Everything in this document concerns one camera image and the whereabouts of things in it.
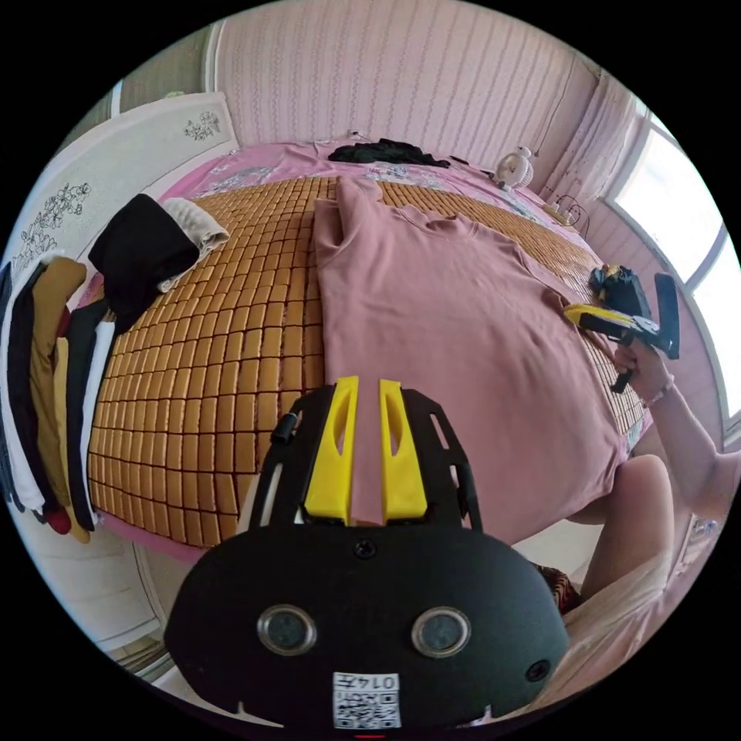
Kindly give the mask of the person's right hand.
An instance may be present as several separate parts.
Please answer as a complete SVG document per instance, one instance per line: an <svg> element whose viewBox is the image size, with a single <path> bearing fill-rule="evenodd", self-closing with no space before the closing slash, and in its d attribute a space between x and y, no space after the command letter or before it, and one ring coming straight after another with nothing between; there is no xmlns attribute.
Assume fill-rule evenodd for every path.
<svg viewBox="0 0 741 741"><path fill-rule="evenodd" d="M628 344L617 345L614 366L619 374L629 374L628 384L639 396L645 408L651 408L675 386L660 353L635 338Z"/></svg>

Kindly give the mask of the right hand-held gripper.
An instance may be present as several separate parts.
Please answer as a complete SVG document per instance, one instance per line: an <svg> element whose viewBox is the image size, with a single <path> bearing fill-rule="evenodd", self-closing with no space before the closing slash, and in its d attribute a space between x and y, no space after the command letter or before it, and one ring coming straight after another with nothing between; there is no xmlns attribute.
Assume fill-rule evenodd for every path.
<svg viewBox="0 0 741 741"><path fill-rule="evenodd" d="M590 284L597 290L600 305L565 306L563 313L572 323L592 320L596 326L592 331L605 335L616 347L638 338L659 351L660 325L653 320L645 292L633 271L623 266L603 266L592 272ZM629 378L629 374L617 371L612 392L623 393L630 386Z"/></svg>

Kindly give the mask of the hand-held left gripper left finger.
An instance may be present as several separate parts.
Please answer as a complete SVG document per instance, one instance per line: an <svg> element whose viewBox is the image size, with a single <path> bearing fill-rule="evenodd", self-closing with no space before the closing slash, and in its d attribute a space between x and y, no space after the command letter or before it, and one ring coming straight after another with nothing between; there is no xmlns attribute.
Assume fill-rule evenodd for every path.
<svg viewBox="0 0 741 741"><path fill-rule="evenodd" d="M312 519L350 525L359 377L340 377L332 388L304 499Z"/></svg>

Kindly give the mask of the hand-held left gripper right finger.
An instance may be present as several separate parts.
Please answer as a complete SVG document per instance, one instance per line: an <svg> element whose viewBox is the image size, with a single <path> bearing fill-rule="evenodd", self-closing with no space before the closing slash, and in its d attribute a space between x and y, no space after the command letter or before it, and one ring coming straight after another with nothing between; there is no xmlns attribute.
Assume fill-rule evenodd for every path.
<svg viewBox="0 0 741 741"><path fill-rule="evenodd" d="M384 520L420 520L428 504L411 423L397 381L379 381Z"/></svg>

